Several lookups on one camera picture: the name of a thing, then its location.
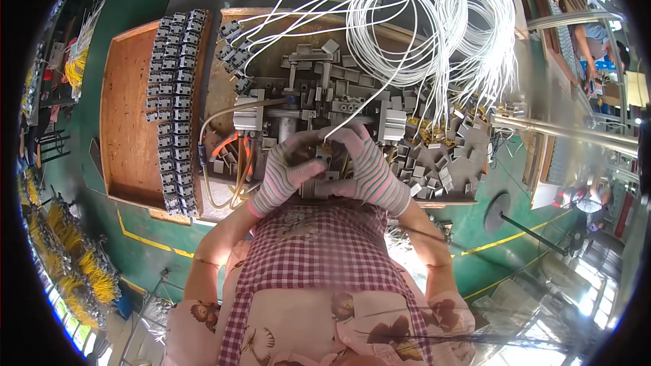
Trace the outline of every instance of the white wire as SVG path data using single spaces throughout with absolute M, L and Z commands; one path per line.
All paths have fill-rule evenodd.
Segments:
M 250 29 L 240 37 L 253 43 L 264 45 L 256 51 L 245 64 L 243 71 L 259 53 L 282 37 L 310 36 L 324 32 L 346 30 L 346 43 L 357 65 L 367 74 L 384 82 L 382 88 L 368 98 L 359 110 L 382 92 L 387 85 L 410 87 L 419 85 L 421 93 L 425 82 L 431 83 L 431 90 L 425 101 L 425 109 L 434 105 L 434 118 L 427 126 L 443 123 L 447 126 L 449 101 L 465 105 L 473 94 L 479 93 L 479 101 L 491 106 L 502 93 L 512 87 L 516 71 L 514 56 L 515 11 L 512 0 L 400 0 L 388 5 L 378 5 L 380 0 L 346 0 L 334 5 L 328 11 L 316 10 L 329 0 L 312 0 L 294 12 L 277 12 L 283 0 L 279 0 L 267 15 L 255 16 L 241 22 L 264 18 L 261 24 Z M 398 12 L 382 20 L 375 20 L 375 11 L 401 6 Z M 378 43 L 375 25 L 394 19 L 411 4 L 415 23 L 410 44 L 402 52 L 383 49 Z M 416 42 L 418 10 L 425 14 L 432 35 Z M 469 12 L 476 13 L 484 20 L 487 28 L 480 28 L 469 22 Z M 319 17 L 330 13 L 342 13 L 346 17 L 346 27 L 319 30 L 309 33 L 292 33 Z M 261 39 L 252 38 L 269 23 L 290 15 L 298 18 L 283 32 Z M 459 63 L 451 63 L 455 52 L 465 56 Z M 459 91 L 448 100 L 448 87 L 459 86 Z M 355 117 L 359 110 L 332 130 L 327 136 Z

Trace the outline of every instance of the pink striped glove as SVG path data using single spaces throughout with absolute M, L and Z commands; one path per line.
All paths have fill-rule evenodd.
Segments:
M 324 138 L 332 129 L 334 126 L 321 129 L 319 138 Z M 402 215 L 411 199 L 410 189 L 393 175 L 366 127 L 359 122 L 351 122 L 328 139 L 346 146 L 355 172 L 351 179 L 322 184 L 322 189 L 336 196 L 370 202 L 385 208 L 390 215 Z
M 323 160 L 312 159 L 289 167 L 287 158 L 304 144 L 318 143 L 318 131 L 298 132 L 269 151 L 260 191 L 247 201 L 249 211 L 258 218 L 281 206 L 303 182 L 328 168 Z

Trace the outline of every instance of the red checkered apron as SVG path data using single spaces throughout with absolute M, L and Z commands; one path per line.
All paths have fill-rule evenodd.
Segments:
M 295 205 L 272 212 L 255 229 L 217 364 L 239 366 L 244 327 L 257 291 L 335 288 L 404 296 L 414 336 L 431 365 L 427 327 L 413 293 L 387 254 L 386 227 L 386 211 L 369 204 Z

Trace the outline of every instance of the hair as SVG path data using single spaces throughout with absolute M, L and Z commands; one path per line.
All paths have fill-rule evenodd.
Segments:
M 627 71 L 631 67 L 631 56 L 628 53 L 626 46 L 619 40 L 617 40 L 617 48 L 619 48 L 619 58 L 624 63 L 624 71 Z

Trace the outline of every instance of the woman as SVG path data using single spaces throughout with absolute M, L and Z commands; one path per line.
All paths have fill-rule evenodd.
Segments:
M 289 167 L 332 128 L 270 151 L 260 191 L 199 243 L 183 301 L 170 310 L 165 365 L 469 365 L 475 327 L 443 235 L 389 170 L 359 123 L 342 143 L 354 177 L 326 184 L 345 202 L 290 205 L 322 160 Z M 392 261 L 383 233 L 397 216 L 428 271 L 425 295 Z M 244 241 L 253 229 L 252 242 Z M 223 303 L 217 271 L 226 263 Z

